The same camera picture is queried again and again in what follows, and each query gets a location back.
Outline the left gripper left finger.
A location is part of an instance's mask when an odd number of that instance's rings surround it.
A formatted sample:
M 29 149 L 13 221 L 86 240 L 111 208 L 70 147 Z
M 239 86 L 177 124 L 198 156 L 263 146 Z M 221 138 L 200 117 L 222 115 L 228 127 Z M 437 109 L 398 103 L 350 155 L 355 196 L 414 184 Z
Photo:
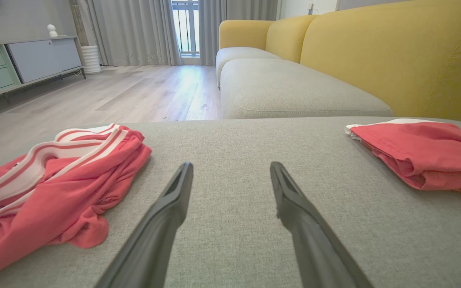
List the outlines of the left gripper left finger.
M 172 245 L 190 203 L 193 165 L 181 164 L 95 288 L 164 288 Z

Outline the yellow sofa corner back cushion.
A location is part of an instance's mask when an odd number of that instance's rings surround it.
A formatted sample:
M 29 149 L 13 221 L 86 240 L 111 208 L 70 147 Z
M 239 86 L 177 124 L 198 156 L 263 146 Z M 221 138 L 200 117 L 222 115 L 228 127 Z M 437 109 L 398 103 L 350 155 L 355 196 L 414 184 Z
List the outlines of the yellow sofa corner back cushion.
M 219 49 L 249 47 L 266 49 L 267 33 L 273 21 L 225 20 L 219 25 Z

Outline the white ribbed planter pot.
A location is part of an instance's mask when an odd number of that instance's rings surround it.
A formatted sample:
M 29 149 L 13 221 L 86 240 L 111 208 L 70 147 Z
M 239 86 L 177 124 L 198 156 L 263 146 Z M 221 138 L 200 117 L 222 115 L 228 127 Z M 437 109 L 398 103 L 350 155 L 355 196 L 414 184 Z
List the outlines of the white ribbed planter pot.
M 84 72 L 87 75 L 102 73 L 97 45 L 83 46 L 82 56 L 84 58 Z

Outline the balcony glass door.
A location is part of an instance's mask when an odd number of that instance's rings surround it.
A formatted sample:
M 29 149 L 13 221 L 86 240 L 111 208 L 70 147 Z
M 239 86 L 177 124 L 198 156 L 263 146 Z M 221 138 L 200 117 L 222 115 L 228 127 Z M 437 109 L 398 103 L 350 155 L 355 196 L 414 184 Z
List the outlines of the balcony glass door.
M 200 56 L 198 0 L 171 0 L 174 29 L 182 57 Z

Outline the red jersey with white stripes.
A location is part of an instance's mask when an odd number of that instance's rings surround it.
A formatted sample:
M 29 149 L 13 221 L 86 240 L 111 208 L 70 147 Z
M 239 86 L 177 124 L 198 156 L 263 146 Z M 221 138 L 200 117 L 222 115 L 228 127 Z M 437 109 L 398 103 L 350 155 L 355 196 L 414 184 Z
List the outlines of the red jersey with white stripes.
M 0 166 L 0 270 L 53 244 L 92 248 L 152 149 L 119 124 L 66 129 Z

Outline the grey sofa chaise cushion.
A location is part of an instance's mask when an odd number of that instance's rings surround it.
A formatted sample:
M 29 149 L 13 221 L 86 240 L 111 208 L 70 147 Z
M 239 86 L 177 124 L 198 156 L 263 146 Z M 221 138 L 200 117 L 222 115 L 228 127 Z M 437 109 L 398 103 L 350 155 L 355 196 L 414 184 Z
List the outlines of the grey sofa chaise cushion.
M 375 288 L 461 288 L 461 193 L 418 191 L 345 133 L 390 117 L 301 117 L 130 124 L 152 148 L 106 240 L 40 248 L 0 271 L 0 288 L 94 288 L 177 168 L 194 166 L 165 288 L 302 288 L 277 218 L 281 162 Z

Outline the low TV cabinet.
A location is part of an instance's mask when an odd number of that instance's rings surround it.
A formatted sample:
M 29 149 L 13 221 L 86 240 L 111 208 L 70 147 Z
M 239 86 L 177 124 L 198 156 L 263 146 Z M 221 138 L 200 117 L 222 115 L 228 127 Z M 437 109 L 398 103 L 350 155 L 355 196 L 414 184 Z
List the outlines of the low TV cabinet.
M 77 36 L 0 42 L 0 95 L 74 72 L 86 76 Z

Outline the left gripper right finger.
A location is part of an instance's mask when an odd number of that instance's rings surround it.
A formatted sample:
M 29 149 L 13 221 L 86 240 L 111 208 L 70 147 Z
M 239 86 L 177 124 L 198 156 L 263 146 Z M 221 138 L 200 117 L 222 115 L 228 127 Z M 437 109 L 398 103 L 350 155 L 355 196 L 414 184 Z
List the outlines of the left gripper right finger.
M 304 288 L 373 288 L 330 225 L 280 162 L 270 166 L 277 217 L 291 232 Z

